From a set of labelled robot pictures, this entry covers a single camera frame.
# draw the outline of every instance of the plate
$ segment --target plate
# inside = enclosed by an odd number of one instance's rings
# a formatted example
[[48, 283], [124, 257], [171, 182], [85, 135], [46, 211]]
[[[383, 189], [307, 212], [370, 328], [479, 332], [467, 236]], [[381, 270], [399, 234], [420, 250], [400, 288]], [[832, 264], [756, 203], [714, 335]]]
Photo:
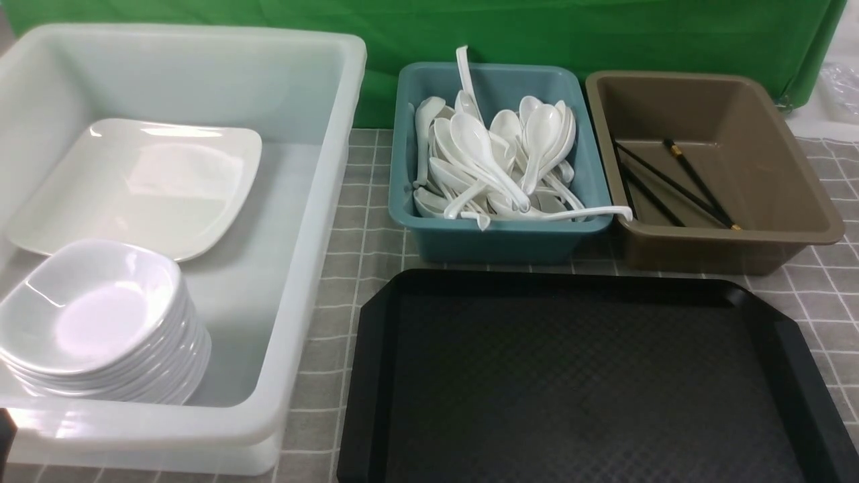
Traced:
[[189, 260], [244, 204], [262, 139], [249, 129], [104, 119], [91, 125], [15, 214], [15, 245], [52, 255], [87, 238]]

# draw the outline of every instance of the tray textured surface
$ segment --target tray textured surface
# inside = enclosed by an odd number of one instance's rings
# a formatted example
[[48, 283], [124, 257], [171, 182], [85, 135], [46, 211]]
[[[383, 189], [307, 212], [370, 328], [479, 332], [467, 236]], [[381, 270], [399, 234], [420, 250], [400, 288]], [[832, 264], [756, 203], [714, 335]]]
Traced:
[[387, 481], [804, 481], [738, 309], [398, 305]]

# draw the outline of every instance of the green backdrop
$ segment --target green backdrop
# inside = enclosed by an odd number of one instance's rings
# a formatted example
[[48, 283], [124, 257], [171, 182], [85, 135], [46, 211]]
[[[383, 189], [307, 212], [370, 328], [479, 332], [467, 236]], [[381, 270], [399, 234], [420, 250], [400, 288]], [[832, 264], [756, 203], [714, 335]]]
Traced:
[[390, 127], [404, 65], [454, 60], [749, 76], [804, 104], [846, 0], [3, 0], [13, 29], [58, 21], [254, 25], [367, 43], [356, 126]]

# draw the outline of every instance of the brown bin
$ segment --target brown bin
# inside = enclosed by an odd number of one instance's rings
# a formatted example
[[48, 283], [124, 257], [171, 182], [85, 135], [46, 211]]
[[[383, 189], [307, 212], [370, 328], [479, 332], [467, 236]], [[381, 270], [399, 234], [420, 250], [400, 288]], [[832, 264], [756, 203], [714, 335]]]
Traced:
[[766, 91], [737, 76], [605, 71], [587, 80], [615, 205], [630, 205], [612, 135], [706, 199], [667, 148], [684, 151], [731, 218], [726, 229], [624, 153], [621, 159], [680, 218], [676, 227], [633, 186], [637, 220], [621, 220], [630, 267], [670, 272], [775, 271], [808, 245], [841, 240], [844, 222]]

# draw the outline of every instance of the teal bin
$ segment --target teal bin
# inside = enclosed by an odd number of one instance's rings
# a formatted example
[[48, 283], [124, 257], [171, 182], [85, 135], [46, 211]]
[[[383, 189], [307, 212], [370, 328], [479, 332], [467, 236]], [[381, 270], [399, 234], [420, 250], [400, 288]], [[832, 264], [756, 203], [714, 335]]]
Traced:
[[[577, 140], [568, 161], [576, 171], [572, 191], [587, 206], [612, 203], [594, 128], [579, 82], [568, 70], [535, 65], [473, 64], [472, 81], [488, 125], [502, 109], [519, 110], [526, 95], [554, 104], [564, 100], [576, 116]], [[399, 73], [391, 157], [391, 218], [414, 234], [421, 258], [431, 262], [555, 264], [570, 257], [587, 236], [605, 230], [612, 217], [583, 222], [492, 221], [481, 232], [473, 220], [421, 217], [411, 197], [417, 176], [415, 109], [432, 95], [454, 104], [461, 89], [456, 63], [418, 63]]]

